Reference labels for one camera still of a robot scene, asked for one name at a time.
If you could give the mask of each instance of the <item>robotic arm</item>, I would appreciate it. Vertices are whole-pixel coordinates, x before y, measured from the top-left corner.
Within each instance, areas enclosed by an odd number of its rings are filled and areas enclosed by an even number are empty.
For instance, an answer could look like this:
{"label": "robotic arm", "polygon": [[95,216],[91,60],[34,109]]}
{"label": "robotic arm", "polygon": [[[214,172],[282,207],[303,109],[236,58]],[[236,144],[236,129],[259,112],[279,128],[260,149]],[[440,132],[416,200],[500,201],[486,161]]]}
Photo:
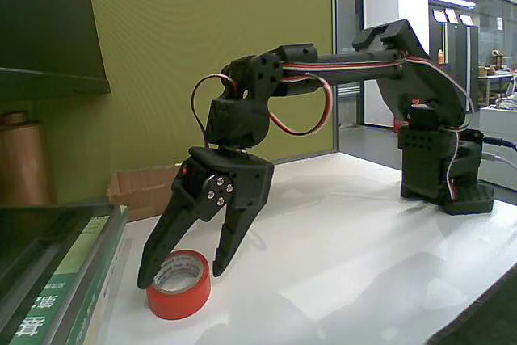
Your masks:
{"label": "robotic arm", "polygon": [[267,135],[269,98],[313,92],[322,79],[331,85],[376,79],[391,112],[408,121],[398,141],[402,196],[440,204],[449,214],[491,211],[494,193],[477,183],[483,136],[462,127],[464,90],[430,62],[409,23],[364,30],[353,46],[357,53],[342,56],[318,56],[311,44],[279,46],[222,70],[225,90],[212,101],[205,147],[190,148],[173,182],[170,203],[144,247],[139,288],[152,283],[197,219],[210,221],[224,205],[213,275],[227,268],[271,186],[274,166],[246,152]]}

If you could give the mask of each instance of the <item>white table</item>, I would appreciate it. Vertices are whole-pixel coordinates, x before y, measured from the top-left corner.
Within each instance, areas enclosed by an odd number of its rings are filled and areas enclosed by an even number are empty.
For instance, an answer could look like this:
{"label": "white table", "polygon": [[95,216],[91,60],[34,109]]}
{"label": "white table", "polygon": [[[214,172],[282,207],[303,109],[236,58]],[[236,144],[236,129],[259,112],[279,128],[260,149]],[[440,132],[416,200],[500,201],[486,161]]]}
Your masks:
{"label": "white table", "polygon": [[[517,208],[446,215],[399,197],[400,171],[344,154],[276,167],[270,199],[212,295],[182,321],[156,318],[137,270],[157,218],[132,239],[106,344],[416,344],[517,261]],[[213,260],[223,212],[178,248]]]}

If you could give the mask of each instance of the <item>red tape roll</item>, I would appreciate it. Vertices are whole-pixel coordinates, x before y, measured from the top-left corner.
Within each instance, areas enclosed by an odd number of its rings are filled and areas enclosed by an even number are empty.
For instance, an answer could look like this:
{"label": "red tape roll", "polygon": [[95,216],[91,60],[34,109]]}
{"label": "red tape roll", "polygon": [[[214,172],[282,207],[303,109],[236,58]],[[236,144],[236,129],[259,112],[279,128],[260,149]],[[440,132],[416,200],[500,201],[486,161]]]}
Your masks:
{"label": "red tape roll", "polygon": [[[172,289],[164,288],[174,277]],[[210,271],[207,259],[193,250],[177,250],[163,262],[162,268],[147,288],[149,307],[163,319],[190,317],[201,309],[210,296]]]}

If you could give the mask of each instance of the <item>bottle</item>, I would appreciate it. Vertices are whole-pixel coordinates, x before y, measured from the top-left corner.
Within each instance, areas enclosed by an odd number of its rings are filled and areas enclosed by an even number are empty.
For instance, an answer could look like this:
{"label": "bottle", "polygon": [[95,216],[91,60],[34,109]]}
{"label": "bottle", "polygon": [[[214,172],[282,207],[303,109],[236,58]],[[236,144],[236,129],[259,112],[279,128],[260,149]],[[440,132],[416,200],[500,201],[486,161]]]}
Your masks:
{"label": "bottle", "polygon": [[445,65],[445,54],[443,54],[443,50],[438,50],[438,64]]}

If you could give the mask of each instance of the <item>cardboard box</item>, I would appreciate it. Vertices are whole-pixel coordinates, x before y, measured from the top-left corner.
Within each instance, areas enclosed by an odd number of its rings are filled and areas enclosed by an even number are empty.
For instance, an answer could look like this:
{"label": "cardboard box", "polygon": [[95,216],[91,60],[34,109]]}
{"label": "cardboard box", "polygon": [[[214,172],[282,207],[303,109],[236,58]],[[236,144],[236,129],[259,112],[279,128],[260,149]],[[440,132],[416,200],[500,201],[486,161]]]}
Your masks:
{"label": "cardboard box", "polygon": [[128,222],[163,213],[172,195],[172,181],[179,166],[117,171],[111,177],[107,197],[128,207]]}

